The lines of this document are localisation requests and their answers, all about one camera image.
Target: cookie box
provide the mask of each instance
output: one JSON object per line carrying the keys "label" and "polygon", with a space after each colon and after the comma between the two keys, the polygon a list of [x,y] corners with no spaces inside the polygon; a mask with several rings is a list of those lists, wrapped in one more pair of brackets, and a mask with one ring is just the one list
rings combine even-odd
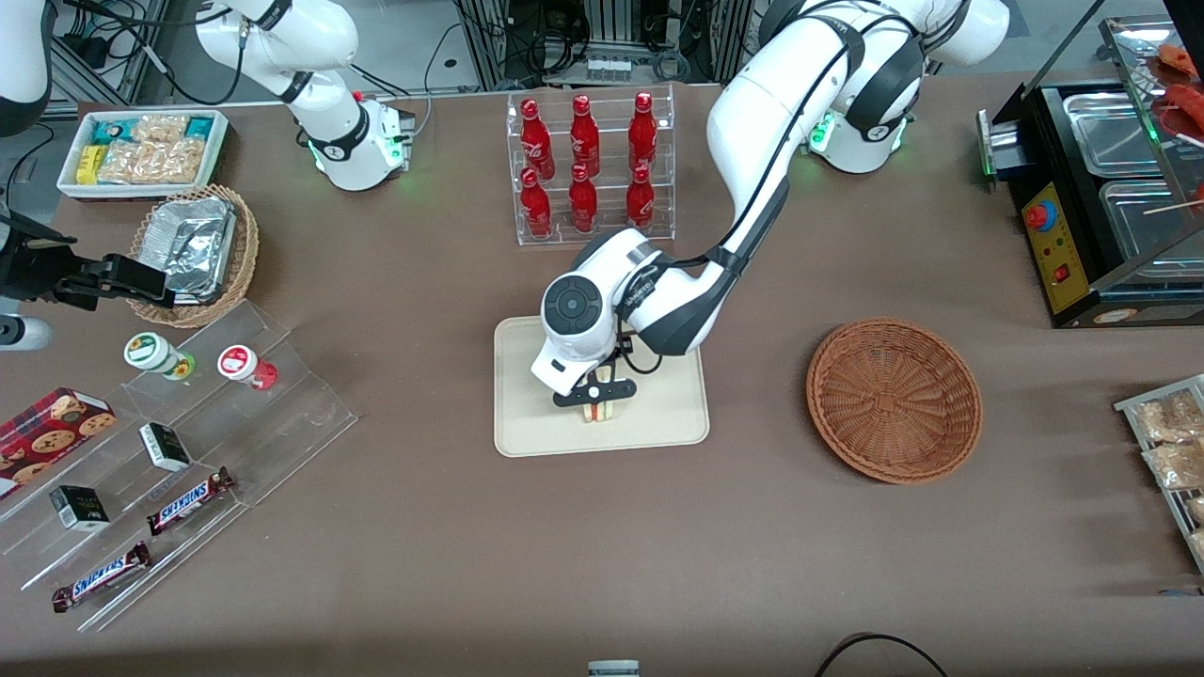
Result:
{"label": "cookie box", "polygon": [[[142,114],[172,114],[188,116],[191,118],[211,118],[208,137],[205,142],[205,153],[201,155],[201,166],[196,172],[196,178],[191,183],[150,183],[136,186],[122,184],[84,184],[76,181],[76,170],[84,154],[84,148],[93,142],[96,126],[114,118],[136,118]],[[71,149],[63,163],[59,172],[59,190],[81,202],[92,201],[129,201],[129,200],[155,200],[167,195],[176,195],[193,188],[203,188],[211,183],[217,171],[218,159],[222,154],[222,143],[225,141],[229,122],[226,117],[213,108],[138,108],[132,111],[102,111],[88,113],[79,120],[79,129],[76,130]]]}
{"label": "cookie box", "polygon": [[116,422],[112,408],[102,400],[57,388],[0,424],[0,499]]}

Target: beige tray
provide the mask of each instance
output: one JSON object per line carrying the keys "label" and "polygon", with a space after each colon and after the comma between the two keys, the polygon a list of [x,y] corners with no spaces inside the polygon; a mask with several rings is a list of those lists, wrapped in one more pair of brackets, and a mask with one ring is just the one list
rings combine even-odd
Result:
{"label": "beige tray", "polygon": [[[635,378],[636,396],[614,404],[614,417],[586,423],[580,407],[551,404],[551,390],[531,373],[543,346],[538,317],[512,317],[494,331],[494,445],[502,455],[541,457],[613,449],[697,445],[710,431],[707,389],[698,351],[665,358],[649,376],[619,363],[620,378]],[[636,338],[633,360],[651,363]]]}

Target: yellow control panel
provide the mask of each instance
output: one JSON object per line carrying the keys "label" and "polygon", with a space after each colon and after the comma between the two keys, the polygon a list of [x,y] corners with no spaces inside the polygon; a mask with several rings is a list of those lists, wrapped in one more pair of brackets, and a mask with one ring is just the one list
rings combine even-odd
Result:
{"label": "yellow control panel", "polygon": [[1046,186],[1025,205],[1020,216],[1025,219],[1028,245],[1041,273],[1045,296],[1054,312],[1060,313],[1086,296],[1091,288],[1054,184]]}

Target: robotic arm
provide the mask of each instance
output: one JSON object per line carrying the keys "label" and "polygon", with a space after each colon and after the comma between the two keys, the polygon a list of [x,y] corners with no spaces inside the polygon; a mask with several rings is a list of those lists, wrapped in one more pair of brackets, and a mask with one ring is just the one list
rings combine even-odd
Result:
{"label": "robotic arm", "polygon": [[[822,157],[833,166],[878,169],[915,102],[926,59],[986,58],[1008,17],[999,0],[778,0],[762,23],[762,49],[707,120],[734,205],[727,235],[685,261],[636,229],[596,239],[543,295],[547,340],[532,373],[563,396],[562,406],[595,404],[607,396],[578,383],[621,349],[620,320],[660,355],[697,348],[780,213],[790,159],[816,124],[832,116]],[[696,265],[704,266],[697,277],[685,272]]]}
{"label": "robotic arm", "polygon": [[347,10],[330,0],[226,0],[202,6],[197,18],[226,8],[196,25],[201,46],[288,105],[331,183],[366,190],[408,167],[413,116],[358,101],[335,71],[360,46]]}

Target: jar lid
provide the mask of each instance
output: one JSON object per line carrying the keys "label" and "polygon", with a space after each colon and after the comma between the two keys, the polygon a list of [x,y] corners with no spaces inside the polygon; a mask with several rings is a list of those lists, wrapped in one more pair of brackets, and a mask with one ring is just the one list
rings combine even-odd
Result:
{"label": "jar lid", "polygon": [[218,371],[231,381],[242,381],[255,372],[259,355],[247,346],[230,346],[218,358]]}
{"label": "jar lid", "polygon": [[167,359],[170,345],[153,331],[143,331],[125,345],[125,363],[137,369],[154,369]]}

